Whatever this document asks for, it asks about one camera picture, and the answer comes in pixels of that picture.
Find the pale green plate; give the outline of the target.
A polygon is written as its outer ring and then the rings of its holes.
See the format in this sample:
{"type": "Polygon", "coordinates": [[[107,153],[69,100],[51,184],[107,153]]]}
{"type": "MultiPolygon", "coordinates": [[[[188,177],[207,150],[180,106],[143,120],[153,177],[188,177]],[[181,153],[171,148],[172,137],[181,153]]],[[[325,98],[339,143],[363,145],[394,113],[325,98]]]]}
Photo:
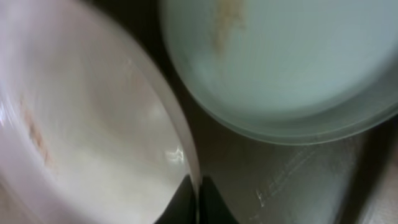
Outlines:
{"type": "Polygon", "coordinates": [[[316,144],[397,114],[397,0],[164,0],[159,11],[187,90],[239,134],[316,144]]]}

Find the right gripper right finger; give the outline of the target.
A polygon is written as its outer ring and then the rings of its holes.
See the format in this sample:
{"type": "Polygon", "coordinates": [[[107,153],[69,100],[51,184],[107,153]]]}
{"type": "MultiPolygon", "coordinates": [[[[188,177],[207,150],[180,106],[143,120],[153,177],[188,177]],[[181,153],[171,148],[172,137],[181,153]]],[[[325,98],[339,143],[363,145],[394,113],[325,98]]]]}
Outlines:
{"type": "Polygon", "coordinates": [[[200,224],[238,224],[208,176],[202,178],[200,186],[199,216],[200,224]]]}

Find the white plate front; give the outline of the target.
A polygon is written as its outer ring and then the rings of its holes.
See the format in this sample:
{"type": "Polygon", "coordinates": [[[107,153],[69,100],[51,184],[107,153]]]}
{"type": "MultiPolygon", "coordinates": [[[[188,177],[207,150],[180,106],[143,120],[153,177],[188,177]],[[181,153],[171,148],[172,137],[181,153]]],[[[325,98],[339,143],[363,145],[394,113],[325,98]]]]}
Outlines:
{"type": "Polygon", "coordinates": [[[1,2],[1,175],[41,223],[155,223],[200,184],[164,76],[82,1],[1,2]]]}

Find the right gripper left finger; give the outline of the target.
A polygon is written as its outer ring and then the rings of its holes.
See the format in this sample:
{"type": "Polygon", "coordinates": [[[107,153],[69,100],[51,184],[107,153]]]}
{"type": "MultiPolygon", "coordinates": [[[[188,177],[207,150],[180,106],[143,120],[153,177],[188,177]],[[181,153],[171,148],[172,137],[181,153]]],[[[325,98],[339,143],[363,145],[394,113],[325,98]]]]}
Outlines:
{"type": "Polygon", "coordinates": [[[196,217],[196,196],[190,176],[186,175],[155,224],[194,224],[196,217]]]}

